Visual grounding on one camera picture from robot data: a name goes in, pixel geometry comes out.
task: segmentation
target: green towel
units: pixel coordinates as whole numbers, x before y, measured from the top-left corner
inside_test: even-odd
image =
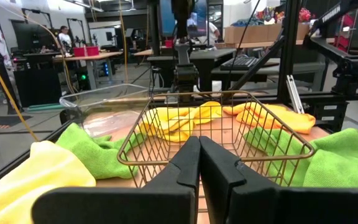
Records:
[[[275,146],[279,145],[285,151],[288,143],[287,154],[299,155],[302,144],[298,140],[293,138],[290,141],[291,136],[285,131],[280,133],[279,129],[272,130],[270,138],[269,133],[270,130],[256,128],[244,138],[269,156],[284,155]],[[358,187],[358,130],[349,128],[310,143],[316,152],[310,158],[299,160],[292,187]],[[288,182],[291,179],[294,170],[291,162],[287,162],[285,170],[282,161],[273,161],[272,164],[269,176],[277,176],[279,171],[284,171],[284,180]]]
[[[111,142],[111,136],[92,139],[83,129],[73,123],[59,137],[58,146],[68,149],[85,165],[95,179],[110,177],[132,178],[129,167],[117,160],[117,153],[125,138]],[[136,147],[144,140],[143,135],[131,135],[130,142]]]

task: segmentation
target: yellow cable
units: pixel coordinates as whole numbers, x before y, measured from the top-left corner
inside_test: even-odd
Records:
[[[89,1],[89,4],[91,5],[91,7],[93,7],[93,6],[94,6],[93,0],[90,0],[90,1]],[[93,22],[96,22],[96,21],[97,21],[97,20],[96,20],[96,16],[95,16],[94,11],[93,11],[92,8],[91,8],[91,15],[92,15]]]
[[[25,128],[30,132],[31,136],[36,140],[39,141],[37,136],[34,134],[34,132],[30,129],[30,126],[27,124],[27,122],[23,119],[22,114],[19,111],[19,108],[16,105],[16,102],[13,100],[13,97],[11,96],[10,92],[8,91],[8,89],[6,88],[6,85],[4,83],[4,80],[1,78],[0,75],[0,83],[2,85],[2,87],[4,88],[4,91],[7,95],[7,97],[9,98],[9,101],[11,102],[11,104],[13,105],[13,108],[16,110],[17,115],[19,116],[20,120],[22,121],[22,123],[24,124]]]
[[[128,69],[127,69],[127,40],[125,39],[125,27],[124,20],[122,19],[121,1],[119,3],[119,20],[121,21],[122,27],[122,38],[124,39],[124,66],[125,66],[125,83],[128,84]]]
[[[39,24],[38,22],[36,22],[35,20],[29,18],[27,15],[23,14],[23,13],[20,12],[20,11],[18,11],[18,13],[21,14],[22,16],[19,15],[19,14],[16,14],[15,12],[10,11],[9,9],[5,8],[5,7],[2,6],[2,5],[0,5],[0,7],[3,8],[3,9],[5,9],[6,11],[8,11],[8,12],[14,14],[14,15],[16,15],[16,16],[19,16],[20,18],[21,18],[22,16],[24,16],[28,21],[33,22],[33,23],[39,25],[40,27],[44,28],[50,35],[52,35],[53,40],[55,41],[56,45],[57,45],[57,46],[60,46],[60,44],[59,44],[59,42],[57,41],[57,39],[55,38],[54,34],[53,34],[48,28],[46,28],[45,26],[43,26],[43,25]],[[63,66],[64,66],[65,71],[66,71],[66,81],[67,81],[68,89],[69,89],[70,93],[74,94],[74,93],[76,93],[76,92],[78,92],[78,91],[77,91],[77,90],[75,89],[75,87],[73,87],[73,85],[71,84],[70,74],[69,74],[69,72],[68,72],[68,67],[67,67],[66,60],[65,60],[65,54],[64,54],[64,52],[63,52],[62,46],[60,46],[60,53],[62,54]]]
[[[149,43],[149,5],[147,5],[147,31],[146,31],[146,48],[147,44]],[[143,55],[143,59],[140,62],[139,66],[142,65],[144,59],[146,58],[146,55]]]

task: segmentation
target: red container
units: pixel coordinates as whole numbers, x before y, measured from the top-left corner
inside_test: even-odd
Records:
[[[343,16],[343,27],[353,27],[354,24],[354,19],[353,17],[349,16],[349,15],[345,15]]]
[[[99,47],[86,47],[86,53],[88,56],[99,55]]]
[[[172,42],[173,42],[173,40],[165,40],[165,46],[167,47],[167,48],[172,48]]]
[[[75,47],[74,48],[74,56],[75,57],[84,57],[85,49],[83,47]]]

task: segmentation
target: microfiber cloth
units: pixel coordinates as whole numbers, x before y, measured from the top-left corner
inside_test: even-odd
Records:
[[[30,157],[0,180],[0,223],[33,223],[31,207],[40,195],[76,186],[96,186],[82,162],[52,142],[33,143]]]
[[[74,153],[95,179],[132,178],[129,167],[117,160],[118,151],[124,144],[125,138],[114,142],[109,141],[110,138],[111,136],[103,136],[93,139],[77,124],[72,123],[62,133],[56,144]],[[126,145],[125,152],[131,146],[136,147],[142,143],[144,137],[141,134],[132,134],[129,140],[131,144]]]
[[[252,146],[264,150],[269,156],[282,156],[283,152],[276,149],[278,144],[287,155],[299,155],[302,144],[295,138],[280,130],[264,130],[255,128],[244,135]],[[345,129],[321,139],[311,141],[316,150],[315,154],[307,159],[301,159],[291,182],[292,187],[358,187],[358,130]],[[268,174],[276,176],[278,169],[283,169],[282,161],[273,161]],[[287,162],[284,179],[291,179],[294,165]]]
[[[316,123],[316,118],[310,114],[298,114],[284,106],[264,105],[273,114],[279,117],[294,131],[309,134]],[[223,111],[236,114],[236,120],[252,127],[263,126],[265,129],[280,129],[282,124],[256,102],[243,103],[237,106],[224,106]]]
[[[155,108],[148,110],[137,131],[167,141],[183,142],[191,136],[197,124],[221,117],[221,104],[209,101],[197,108]]]

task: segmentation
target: wooden table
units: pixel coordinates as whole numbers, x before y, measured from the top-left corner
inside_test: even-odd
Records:
[[[98,113],[98,114],[92,114],[91,116],[87,117],[86,121],[85,121],[85,125],[86,124],[90,124],[92,123],[93,120],[96,119],[100,119],[100,118],[105,118],[108,116],[111,116],[113,113],[110,112],[106,112],[106,113]],[[134,122],[132,124],[128,124],[127,127],[123,127],[121,130],[115,130],[111,133],[112,136],[112,141],[116,141],[118,139],[124,138],[128,135],[132,125],[134,124]],[[244,124],[241,124],[239,122],[236,121],[235,116],[231,116],[231,115],[224,115],[224,118],[218,118],[215,119],[214,121],[212,121],[211,123],[206,123],[206,124],[202,124],[201,126],[195,126],[194,130],[193,130],[193,136],[208,136],[210,137],[212,140],[214,140],[217,143],[222,143],[222,142],[231,142],[230,140],[233,138],[233,136],[237,136],[238,131],[241,131],[242,128],[241,126],[243,126]],[[208,131],[209,129],[213,129],[214,133],[210,134],[210,131]],[[314,139],[318,139],[321,137],[325,137],[327,136],[328,133],[324,130],[322,130],[321,128],[318,127],[313,127],[311,130],[310,134],[301,134],[301,136],[307,140],[307,141],[311,141]],[[143,143],[144,145],[149,144],[149,142],[147,142],[149,139],[146,139],[145,142]],[[170,150],[172,150],[173,152],[176,152],[179,150],[181,144],[177,143],[177,144],[173,144],[173,146],[171,146]],[[231,152],[236,152],[236,149],[230,149],[227,148],[230,146],[225,146],[225,148]],[[133,149],[133,154],[128,153],[127,156],[131,157],[132,161],[134,161],[134,154],[137,154],[140,152],[141,149],[139,149],[138,147],[135,147]],[[171,156],[169,156],[169,158],[172,158],[174,156],[175,153],[171,154]],[[254,163],[254,165],[252,165],[250,162],[246,162],[246,164],[253,168],[256,169],[256,163]],[[158,168],[154,168],[154,170],[152,170],[152,172],[159,172],[160,170],[158,170]],[[141,182],[141,178],[142,176],[139,174],[139,172],[137,173],[135,180],[132,179],[120,179],[120,178],[110,178],[110,179],[103,179],[103,180],[97,180],[96,182],[96,186],[97,187],[136,187],[135,186],[135,182],[140,183]],[[199,191],[199,202],[198,202],[198,208],[199,209],[207,209],[206,206],[206,200],[204,197],[204,191],[203,191],[203,186],[200,185],[200,191]],[[199,224],[205,224],[205,223],[209,223],[209,217],[208,217],[208,213],[206,212],[199,212],[198,213],[198,223]]]
[[[335,39],[334,38],[327,38],[327,43],[331,44],[334,43]],[[273,45],[273,41],[268,41],[268,42],[255,42],[255,43],[242,43],[240,44],[226,44],[226,43],[217,43],[215,44],[215,47],[220,49],[220,48],[238,48],[240,45],[241,49],[244,48],[256,48],[256,47],[270,47],[271,45]],[[303,40],[296,40],[296,44],[297,45],[302,45],[303,44]]]
[[[113,73],[113,69],[114,66],[111,65],[110,59],[109,57],[113,57],[113,56],[118,56],[121,55],[122,52],[108,52],[108,53],[100,53],[99,55],[95,55],[95,56],[84,56],[84,57],[69,57],[69,58],[65,58],[65,61],[70,62],[70,61],[79,61],[79,60],[84,60],[86,62],[86,69],[88,72],[88,77],[89,77],[89,84],[91,85],[91,89],[95,90],[97,89],[97,85],[96,85],[96,79],[94,77],[94,68],[92,65],[92,61],[97,61],[97,60],[105,60],[106,64],[108,66],[109,69],[109,80],[110,82],[112,82],[112,73]],[[53,60],[54,62],[61,62],[63,61],[62,58],[55,58]]]
[[[137,52],[134,53],[134,56],[149,56],[153,54],[153,50],[152,49],[148,49],[148,50],[143,50],[141,52]]]

